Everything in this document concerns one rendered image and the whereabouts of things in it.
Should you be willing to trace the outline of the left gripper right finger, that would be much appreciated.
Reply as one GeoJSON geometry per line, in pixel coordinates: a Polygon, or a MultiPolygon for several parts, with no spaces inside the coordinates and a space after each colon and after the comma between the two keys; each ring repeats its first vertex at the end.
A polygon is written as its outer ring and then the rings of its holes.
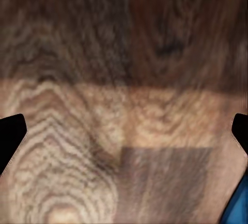
{"type": "Polygon", "coordinates": [[[236,114],[231,131],[248,155],[248,116],[236,114]]]}

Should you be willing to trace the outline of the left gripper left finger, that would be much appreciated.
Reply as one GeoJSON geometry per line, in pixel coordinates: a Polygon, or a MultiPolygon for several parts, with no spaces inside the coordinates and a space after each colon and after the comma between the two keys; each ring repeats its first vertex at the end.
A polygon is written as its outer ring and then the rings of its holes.
{"type": "Polygon", "coordinates": [[[0,119],[0,175],[27,133],[23,114],[0,119]]]}

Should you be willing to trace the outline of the sandal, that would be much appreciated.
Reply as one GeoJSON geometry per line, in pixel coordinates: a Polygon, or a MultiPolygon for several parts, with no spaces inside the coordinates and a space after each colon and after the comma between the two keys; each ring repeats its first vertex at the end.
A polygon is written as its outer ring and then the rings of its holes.
{"type": "Polygon", "coordinates": [[[221,224],[248,224],[248,173],[226,209],[221,224]]]}

